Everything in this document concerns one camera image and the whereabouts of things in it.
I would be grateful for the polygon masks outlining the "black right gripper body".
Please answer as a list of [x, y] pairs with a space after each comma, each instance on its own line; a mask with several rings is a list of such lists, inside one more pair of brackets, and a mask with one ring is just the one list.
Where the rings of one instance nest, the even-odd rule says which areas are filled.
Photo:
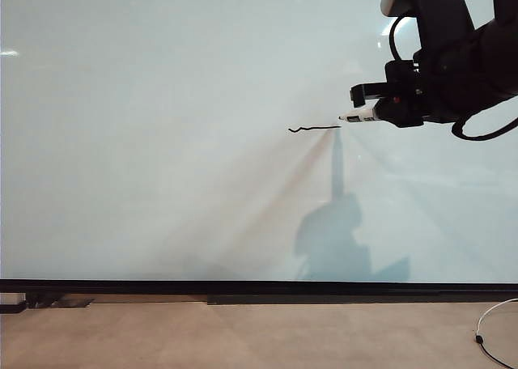
[[407, 100], [424, 123], [455, 123], [492, 107], [492, 83], [482, 60], [482, 33], [475, 31], [450, 45], [430, 63], [399, 55], [389, 37], [393, 60], [385, 65], [390, 97]]

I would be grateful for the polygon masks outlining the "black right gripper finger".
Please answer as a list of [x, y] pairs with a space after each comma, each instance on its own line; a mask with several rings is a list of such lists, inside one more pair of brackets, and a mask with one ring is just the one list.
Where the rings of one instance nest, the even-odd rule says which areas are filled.
[[379, 99], [373, 108], [373, 112], [378, 120], [386, 121], [398, 128], [424, 125], [422, 117], [414, 113], [409, 102], [401, 97]]
[[350, 89], [350, 99], [355, 108], [361, 108], [368, 100], [389, 96], [388, 83], [361, 83]]

